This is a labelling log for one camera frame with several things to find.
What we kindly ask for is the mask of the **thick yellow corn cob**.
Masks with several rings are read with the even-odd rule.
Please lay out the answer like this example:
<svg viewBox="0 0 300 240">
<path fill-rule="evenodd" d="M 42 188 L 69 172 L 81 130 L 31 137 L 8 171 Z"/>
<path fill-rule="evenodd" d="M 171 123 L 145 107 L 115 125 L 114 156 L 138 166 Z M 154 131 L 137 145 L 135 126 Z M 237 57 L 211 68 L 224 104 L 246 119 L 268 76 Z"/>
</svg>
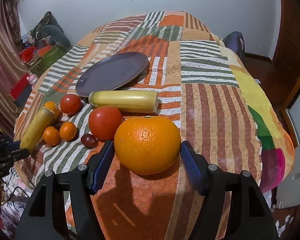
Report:
<svg viewBox="0 0 300 240">
<path fill-rule="evenodd" d="M 152 90 L 111 90 L 90 93 L 92 108 L 113 106 L 122 112 L 154 114 L 159 106 L 159 93 Z"/>
</svg>

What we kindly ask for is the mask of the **pink toy figure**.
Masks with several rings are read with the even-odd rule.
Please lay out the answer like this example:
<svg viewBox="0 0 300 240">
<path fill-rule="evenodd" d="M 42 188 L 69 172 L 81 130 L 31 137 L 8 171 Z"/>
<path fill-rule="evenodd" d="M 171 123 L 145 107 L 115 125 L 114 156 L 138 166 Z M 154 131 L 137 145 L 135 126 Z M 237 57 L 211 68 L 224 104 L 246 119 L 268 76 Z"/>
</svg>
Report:
<svg viewBox="0 0 300 240">
<path fill-rule="evenodd" d="M 28 83 L 29 83 L 32 87 L 34 87 L 34 85 L 35 85 L 35 84 L 37 83 L 37 81 L 38 81 L 38 76 L 37 76 L 36 74 L 34 74 L 34 73 L 31 73 L 31 74 L 28 75 L 27 81 L 28 81 Z"/>
</svg>

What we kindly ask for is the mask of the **small red tomato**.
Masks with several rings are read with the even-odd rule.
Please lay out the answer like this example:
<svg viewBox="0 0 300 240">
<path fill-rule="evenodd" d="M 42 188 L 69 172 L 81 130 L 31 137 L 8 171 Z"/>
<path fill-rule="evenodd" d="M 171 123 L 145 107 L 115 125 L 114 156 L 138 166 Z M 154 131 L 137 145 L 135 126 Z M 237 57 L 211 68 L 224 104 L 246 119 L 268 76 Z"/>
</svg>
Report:
<svg viewBox="0 0 300 240">
<path fill-rule="evenodd" d="M 61 98 L 60 108 L 67 115 L 75 115 L 81 109 L 81 99 L 75 94 L 66 94 Z"/>
</svg>

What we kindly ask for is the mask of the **striped red curtain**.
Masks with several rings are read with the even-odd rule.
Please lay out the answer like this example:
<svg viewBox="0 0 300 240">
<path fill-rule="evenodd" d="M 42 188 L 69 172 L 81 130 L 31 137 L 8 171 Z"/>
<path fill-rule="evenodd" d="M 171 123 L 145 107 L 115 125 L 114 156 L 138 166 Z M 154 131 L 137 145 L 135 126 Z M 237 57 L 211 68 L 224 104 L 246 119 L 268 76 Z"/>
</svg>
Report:
<svg viewBox="0 0 300 240">
<path fill-rule="evenodd" d="M 20 38 L 18 0 L 0 0 L 0 129 L 10 137 L 17 118 L 10 91 L 29 71 L 19 57 Z"/>
</svg>

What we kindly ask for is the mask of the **small mandarin orange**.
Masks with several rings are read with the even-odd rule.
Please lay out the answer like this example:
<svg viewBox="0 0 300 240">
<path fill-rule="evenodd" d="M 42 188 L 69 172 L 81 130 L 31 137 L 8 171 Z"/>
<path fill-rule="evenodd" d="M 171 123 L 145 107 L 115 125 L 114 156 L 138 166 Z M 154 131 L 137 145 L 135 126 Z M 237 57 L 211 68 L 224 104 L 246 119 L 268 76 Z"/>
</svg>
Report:
<svg viewBox="0 0 300 240">
<path fill-rule="evenodd" d="M 51 111 L 53 111 L 54 120 L 57 120 L 57 118 L 59 117 L 59 114 L 60 114 L 59 106 L 53 101 L 48 101 L 48 102 L 44 103 L 43 106 L 46 107 L 47 109 L 50 109 Z"/>
<path fill-rule="evenodd" d="M 77 127 L 72 122 L 68 121 L 62 124 L 59 133 L 63 140 L 71 141 L 77 134 Z"/>
<path fill-rule="evenodd" d="M 53 126 L 49 126 L 44 130 L 43 139 L 50 146 L 56 146 L 60 143 L 61 137 L 59 131 Z"/>
</svg>

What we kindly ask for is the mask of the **red box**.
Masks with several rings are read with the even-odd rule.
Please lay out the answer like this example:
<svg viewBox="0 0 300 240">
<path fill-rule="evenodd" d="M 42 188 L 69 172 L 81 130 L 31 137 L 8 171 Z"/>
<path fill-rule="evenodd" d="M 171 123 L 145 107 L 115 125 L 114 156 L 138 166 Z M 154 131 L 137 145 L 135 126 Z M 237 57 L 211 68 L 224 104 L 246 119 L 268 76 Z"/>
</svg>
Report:
<svg viewBox="0 0 300 240">
<path fill-rule="evenodd" d="M 22 78 L 11 88 L 10 96 L 16 101 L 18 96 L 30 85 L 29 83 L 29 73 L 26 73 Z"/>
</svg>

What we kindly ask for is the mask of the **blue backpack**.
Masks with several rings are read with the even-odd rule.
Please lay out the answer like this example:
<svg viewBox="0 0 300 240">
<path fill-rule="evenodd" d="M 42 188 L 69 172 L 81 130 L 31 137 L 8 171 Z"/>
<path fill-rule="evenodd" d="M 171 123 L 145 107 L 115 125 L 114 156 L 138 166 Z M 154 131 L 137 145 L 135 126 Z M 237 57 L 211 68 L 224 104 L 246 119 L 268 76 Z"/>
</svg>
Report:
<svg viewBox="0 0 300 240">
<path fill-rule="evenodd" d="M 239 59 L 244 63 L 245 43 L 241 32 L 233 31 L 228 36 L 223 38 L 223 43 L 226 48 L 234 51 Z"/>
</svg>

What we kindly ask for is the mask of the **wooden door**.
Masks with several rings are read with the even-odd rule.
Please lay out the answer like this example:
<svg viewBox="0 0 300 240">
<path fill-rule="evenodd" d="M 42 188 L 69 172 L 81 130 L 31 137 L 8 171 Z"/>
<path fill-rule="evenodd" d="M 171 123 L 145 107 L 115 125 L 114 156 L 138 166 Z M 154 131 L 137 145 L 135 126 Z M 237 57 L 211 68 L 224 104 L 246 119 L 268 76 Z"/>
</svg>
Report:
<svg viewBox="0 0 300 240">
<path fill-rule="evenodd" d="M 280 31 L 273 62 L 286 82 L 280 108 L 288 109 L 300 94 L 300 0 L 281 0 Z"/>
</svg>

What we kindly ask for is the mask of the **large orange with sticker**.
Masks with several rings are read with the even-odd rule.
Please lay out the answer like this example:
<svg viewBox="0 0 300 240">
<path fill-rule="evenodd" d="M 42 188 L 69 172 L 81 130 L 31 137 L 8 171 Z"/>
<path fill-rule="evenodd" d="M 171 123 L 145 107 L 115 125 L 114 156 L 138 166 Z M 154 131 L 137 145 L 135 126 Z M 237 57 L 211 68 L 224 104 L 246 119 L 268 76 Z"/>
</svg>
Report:
<svg viewBox="0 0 300 240">
<path fill-rule="evenodd" d="M 170 168 L 181 147 L 179 128 L 162 116 L 135 116 L 125 120 L 114 136 L 115 153 L 120 163 L 142 176 Z"/>
</svg>

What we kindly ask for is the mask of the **dark red grape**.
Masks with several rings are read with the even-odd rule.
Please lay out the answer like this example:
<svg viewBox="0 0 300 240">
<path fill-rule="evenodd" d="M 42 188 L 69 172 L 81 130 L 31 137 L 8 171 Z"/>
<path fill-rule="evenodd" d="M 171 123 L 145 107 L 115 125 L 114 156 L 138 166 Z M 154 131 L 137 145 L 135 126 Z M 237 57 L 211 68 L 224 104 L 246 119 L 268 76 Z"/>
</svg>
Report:
<svg viewBox="0 0 300 240">
<path fill-rule="evenodd" d="M 87 148 L 95 148 L 98 141 L 92 134 L 87 133 L 81 136 L 81 143 Z"/>
</svg>

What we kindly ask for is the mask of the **dark purple round plate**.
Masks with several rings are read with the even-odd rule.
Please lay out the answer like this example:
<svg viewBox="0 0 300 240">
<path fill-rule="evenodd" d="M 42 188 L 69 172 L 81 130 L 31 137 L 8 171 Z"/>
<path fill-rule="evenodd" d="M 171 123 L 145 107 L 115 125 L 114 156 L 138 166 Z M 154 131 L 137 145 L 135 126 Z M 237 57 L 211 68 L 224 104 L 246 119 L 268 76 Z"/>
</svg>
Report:
<svg viewBox="0 0 300 240">
<path fill-rule="evenodd" d="M 148 57 L 135 51 L 106 57 L 81 75 L 76 83 L 76 93 L 87 98 L 92 92 L 121 88 L 138 77 L 148 65 Z"/>
</svg>

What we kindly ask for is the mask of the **large red tomato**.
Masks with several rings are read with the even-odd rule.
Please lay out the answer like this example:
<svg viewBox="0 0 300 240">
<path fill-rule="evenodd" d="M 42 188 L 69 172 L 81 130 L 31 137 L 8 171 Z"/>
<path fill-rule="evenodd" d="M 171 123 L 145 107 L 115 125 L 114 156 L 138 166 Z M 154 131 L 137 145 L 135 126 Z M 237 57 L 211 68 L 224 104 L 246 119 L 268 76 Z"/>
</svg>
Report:
<svg viewBox="0 0 300 240">
<path fill-rule="evenodd" d="M 92 110 L 89 114 L 89 129 L 100 141 L 113 139 L 116 130 L 122 124 L 120 110 L 113 106 L 104 106 Z"/>
</svg>

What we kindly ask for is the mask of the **slim yellow corn cob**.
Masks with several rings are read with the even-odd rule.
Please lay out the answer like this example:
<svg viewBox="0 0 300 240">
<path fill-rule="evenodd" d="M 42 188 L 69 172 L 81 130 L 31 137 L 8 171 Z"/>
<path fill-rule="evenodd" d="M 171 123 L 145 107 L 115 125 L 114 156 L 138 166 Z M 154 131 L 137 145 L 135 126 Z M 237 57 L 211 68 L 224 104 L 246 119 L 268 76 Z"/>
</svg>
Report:
<svg viewBox="0 0 300 240">
<path fill-rule="evenodd" d="M 27 127 L 20 142 L 20 149 L 27 149 L 32 153 L 43 136 L 44 130 L 54 121 L 54 111 L 44 106 L 41 107 Z"/>
</svg>

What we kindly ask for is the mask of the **patchwork striped bedspread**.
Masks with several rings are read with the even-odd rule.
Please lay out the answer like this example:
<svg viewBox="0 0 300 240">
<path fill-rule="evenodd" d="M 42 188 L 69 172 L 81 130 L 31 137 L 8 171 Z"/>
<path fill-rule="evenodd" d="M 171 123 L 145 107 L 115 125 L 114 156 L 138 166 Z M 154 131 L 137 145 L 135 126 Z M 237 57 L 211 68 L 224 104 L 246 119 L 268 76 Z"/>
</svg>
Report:
<svg viewBox="0 0 300 240">
<path fill-rule="evenodd" d="M 83 37 L 39 79 L 16 120 L 15 140 L 44 102 L 74 93 L 89 67 L 126 51 L 149 59 L 127 89 L 158 92 L 158 114 L 173 121 L 182 139 L 208 162 L 228 172 L 250 171 L 263 192 L 289 174 L 294 147 L 262 88 L 232 50 L 180 11 L 130 16 Z M 142 178 L 114 159 L 92 201 L 107 239 L 186 239 L 203 199 L 181 161 Z"/>
</svg>

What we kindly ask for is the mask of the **green cardboard box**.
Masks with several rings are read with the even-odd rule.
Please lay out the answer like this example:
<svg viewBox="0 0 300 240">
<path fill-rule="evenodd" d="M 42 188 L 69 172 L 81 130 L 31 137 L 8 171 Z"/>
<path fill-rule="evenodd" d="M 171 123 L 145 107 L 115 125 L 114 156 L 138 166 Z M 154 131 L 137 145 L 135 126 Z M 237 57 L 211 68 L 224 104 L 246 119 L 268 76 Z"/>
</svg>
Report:
<svg viewBox="0 0 300 240">
<path fill-rule="evenodd" d="M 40 77 L 66 53 L 67 51 L 64 48 L 54 45 L 30 66 L 30 71 Z"/>
</svg>

